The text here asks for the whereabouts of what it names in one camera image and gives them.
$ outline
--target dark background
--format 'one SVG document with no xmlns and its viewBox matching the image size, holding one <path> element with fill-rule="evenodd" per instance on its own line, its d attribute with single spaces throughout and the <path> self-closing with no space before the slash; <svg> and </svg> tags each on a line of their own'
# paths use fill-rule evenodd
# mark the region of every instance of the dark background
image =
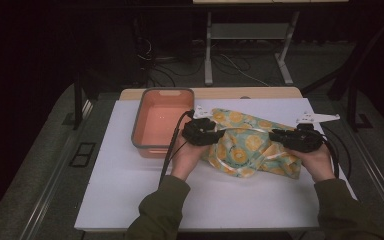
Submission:
<svg viewBox="0 0 384 240">
<path fill-rule="evenodd" d="M 384 24 L 384 1 L 371 1 L 383 2 L 375 8 L 367 1 L 351 2 L 368 6 L 302 9 L 295 43 L 362 41 L 364 46 Z M 146 4 L 139 0 L 128 3 Z M 70 13 L 61 11 L 58 4 L 0 1 L 0 199 L 56 100 L 77 76 L 88 98 L 139 87 L 143 78 L 136 57 L 139 37 L 152 40 L 161 51 L 187 59 L 190 40 L 202 37 L 206 22 L 203 12 L 148 13 L 136 21 L 137 14 Z M 279 17 L 273 12 L 269 16 L 273 21 Z M 232 16 L 228 21 L 239 19 L 243 17 Z M 355 79 L 384 115 L 384 34 Z"/>
</svg>

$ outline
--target floor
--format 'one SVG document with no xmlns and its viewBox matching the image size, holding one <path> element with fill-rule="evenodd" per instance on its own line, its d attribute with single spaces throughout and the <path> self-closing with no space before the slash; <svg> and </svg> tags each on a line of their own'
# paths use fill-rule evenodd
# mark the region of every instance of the floor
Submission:
<svg viewBox="0 0 384 240">
<path fill-rule="evenodd" d="M 157 70 L 150 71 L 148 86 L 168 87 L 174 83 L 177 87 L 205 87 L 203 43 L 196 41 L 194 45 L 196 57 L 191 62 L 179 62 L 170 55 L 161 54 L 157 58 Z M 292 86 L 301 89 L 334 71 L 345 62 L 353 47 L 352 43 L 292 45 L 286 57 L 294 81 Z M 273 57 L 279 48 L 279 43 L 267 41 L 214 43 L 213 87 L 284 86 Z M 343 97 L 341 101 L 330 101 L 326 96 L 329 87 L 329 83 L 325 84 L 305 97 L 310 100 L 315 112 L 340 114 L 344 119 L 347 99 Z M 123 238 L 122 233 L 85 233 L 73 228 L 119 94 L 102 93 L 97 100 L 85 101 L 84 121 L 77 130 L 73 130 L 72 125 L 73 87 L 70 86 L 61 95 L 0 203 L 0 239 Z M 378 175 L 373 174 L 373 169 L 377 168 L 384 177 L 384 119 L 361 93 L 357 112 L 367 116 L 373 127 L 360 129 L 356 133 L 343 120 L 323 124 L 323 127 L 338 148 L 345 173 L 350 171 L 352 163 L 349 181 L 357 197 L 372 212 L 376 224 L 384 229 L 384 184 L 379 184 L 376 181 Z M 82 143 L 94 146 L 89 164 L 83 168 L 70 166 Z M 287 235 L 286 238 L 277 235 L 279 238 L 276 239 L 324 239 L 324 234 L 318 230 L 293 230 Z M 224 239 L 236 239 L 234 236 L 238 239 L 274 239 L 274 236 L 261 233 L 231 235 Z"/>
</svg>

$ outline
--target white table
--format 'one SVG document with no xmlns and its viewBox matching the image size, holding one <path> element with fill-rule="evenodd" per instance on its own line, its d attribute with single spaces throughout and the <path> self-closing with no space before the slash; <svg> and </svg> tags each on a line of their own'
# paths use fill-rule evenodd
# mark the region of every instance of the white table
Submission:
<svg viewBox="0 0 384 240">
<path fill-rule="evenodd" d="M 226 108 L 295 126 L 307 99 L 196 99 L 204 108 Z M 144 159 L 130 136 L 138 100 L 115 104 L 81 205 L 75 228 L 124 231 L 138 217 L 138 205 L 157 189 L 163 159 Z M 299 180 L 257 172 L 235 178 L 200 162 L 187 180 L 191 192 L 180 231 L 271 231 L 318 227 L 318 200 L 305 168 Z"/>
</svg>

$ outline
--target cloth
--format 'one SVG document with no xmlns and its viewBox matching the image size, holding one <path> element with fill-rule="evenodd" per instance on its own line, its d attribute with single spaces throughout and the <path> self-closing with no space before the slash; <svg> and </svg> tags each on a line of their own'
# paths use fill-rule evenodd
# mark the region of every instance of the cloth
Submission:
<svg viewBox="0 0 384 240">
<path fill-rule="evenodd" d="M 285 152 L 281 143 L 269 139 L 272 129 L 293 127 L 220 108 L 212 110 L 211 120 L 217 123 L 218 130 L 226 129 L 219 143 L 203 157 L 213 167 L 236 177 L 266 171 L 299 178 L 301 160 Z"/>
<path fill-rule="evenodd" d="M 326 239 L 384 240 L 382 231 L 365 207 L 351 197 L 343 180 L 322 181 L 315 184 L 315 189 L 320 201 L 318 220 Z M 140 216 L 130 225 L 125 239 L 176 239 L 189 190 L 182 180 L 165 176 L 159 189 L 140 203 Z"/>
</svg>

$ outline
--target plastic container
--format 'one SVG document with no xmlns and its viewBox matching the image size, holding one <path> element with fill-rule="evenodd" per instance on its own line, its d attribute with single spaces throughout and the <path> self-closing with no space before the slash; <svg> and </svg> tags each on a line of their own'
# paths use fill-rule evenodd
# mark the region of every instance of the plastic container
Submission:
<svg viewBox="0 0 384 240">
<path fill-rule="evenodd" d="M 194 108 L 188 88 L 150 88 L 143 92 L 132 132 L 132 143 L 144 158 L 165 158 L 181 115 Z M 185 116 L 180 128 L 190 121 Z"/>
</svg>

